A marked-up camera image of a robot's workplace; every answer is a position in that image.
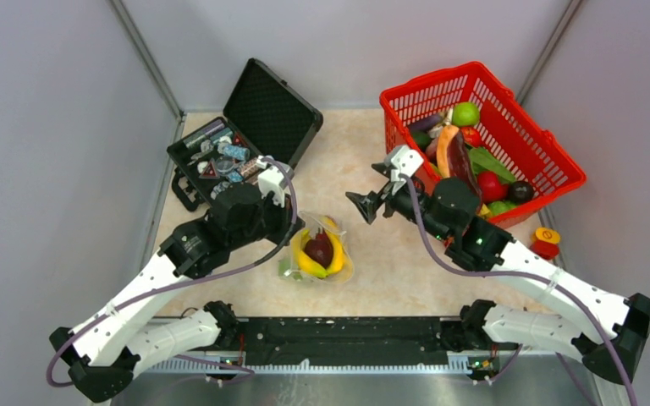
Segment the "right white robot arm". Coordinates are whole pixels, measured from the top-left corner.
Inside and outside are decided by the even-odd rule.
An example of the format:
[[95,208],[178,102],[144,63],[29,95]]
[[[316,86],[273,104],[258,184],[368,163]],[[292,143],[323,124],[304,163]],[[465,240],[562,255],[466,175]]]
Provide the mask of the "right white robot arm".
[[526,316],[491,304],[462,326],[469,346],[538,346],[580,361],[606,381],[631,383],[650,333],[646,295],[610,293],[534,253],[511,233],[478,217],[479,199],[458,178],[439,181],[431,194],[401,179],[378,192],[348,192],[346,197],[367,223],[373,223],[383,207],[386,217],[398,213],[417,225],[423,238],[445,241],[444,253],[456,265],[455,274],[496,278],[555,313]]

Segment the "clear zip top bag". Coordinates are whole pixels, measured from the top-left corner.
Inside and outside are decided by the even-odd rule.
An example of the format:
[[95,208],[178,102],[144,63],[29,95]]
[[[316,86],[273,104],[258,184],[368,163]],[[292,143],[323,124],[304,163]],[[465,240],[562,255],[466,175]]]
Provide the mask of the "clear zip top bag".
[[278,263],[278,276],[303,283],[342,284],[354,274],[347,232],[337,219],[301,211],[305,226],[289,242]]

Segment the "dark red fruit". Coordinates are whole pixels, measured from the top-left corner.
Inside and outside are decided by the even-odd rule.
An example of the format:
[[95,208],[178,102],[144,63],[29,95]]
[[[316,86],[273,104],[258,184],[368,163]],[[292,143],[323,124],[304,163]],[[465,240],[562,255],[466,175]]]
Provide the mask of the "dark red fruit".
[[303,251],[313,261],[323,268],[330,266],[333,260],[333,244],[324,229],[318,229],[315,234],[308,230],[303,233]]

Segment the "yellow banana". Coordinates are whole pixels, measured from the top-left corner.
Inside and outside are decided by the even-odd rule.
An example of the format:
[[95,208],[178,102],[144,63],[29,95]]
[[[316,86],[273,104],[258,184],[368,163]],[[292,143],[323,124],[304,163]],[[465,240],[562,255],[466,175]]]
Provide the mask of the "yellow banana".
[[[311,253],[315,255],[319,245],[320,250],[326,255],[329,251],[330,262],[327,266],[322,265],[317,259],[310,255],[306,249],[308,244],[311,245]],[[327,229],[319,229],[313,238],[310,230],[305,229],[296,235],[294,242],[294,258],[297,266],[301,271],[317,278],[325,278],[330,275],[339,273],[345,266],[345,250],[342,239],[336,233]]]

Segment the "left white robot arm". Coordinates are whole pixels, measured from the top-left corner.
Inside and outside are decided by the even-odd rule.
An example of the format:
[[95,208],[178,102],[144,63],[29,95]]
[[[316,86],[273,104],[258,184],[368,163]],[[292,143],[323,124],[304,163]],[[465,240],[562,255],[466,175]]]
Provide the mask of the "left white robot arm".
[[237,184],[205,216],[174,229],[138,274],[88,320],[54,330],[47,385],[74,387],[93,403],[118,396],[152,366],[193,348],[234,345],[234,316],[214,302],[157,328],[147,324],[187,288],[248,272],[269,261],[303,225],[288,179]]

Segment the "red plastic basket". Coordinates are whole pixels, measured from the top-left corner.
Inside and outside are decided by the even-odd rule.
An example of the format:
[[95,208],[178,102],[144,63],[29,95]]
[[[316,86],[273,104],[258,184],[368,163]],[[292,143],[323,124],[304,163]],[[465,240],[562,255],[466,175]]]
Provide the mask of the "red plastic basket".
[[535,190],[532,201],[492,218],[510,228],[581,187],[585,172],[541,129],[517,103],[514,93],[478,61],[423,74],[381,92],[385,150],[407,144],[415,147],[408,125],[442,112],[459,102],[473,102],[480,110],[477,131],[484,146],[519,180]]

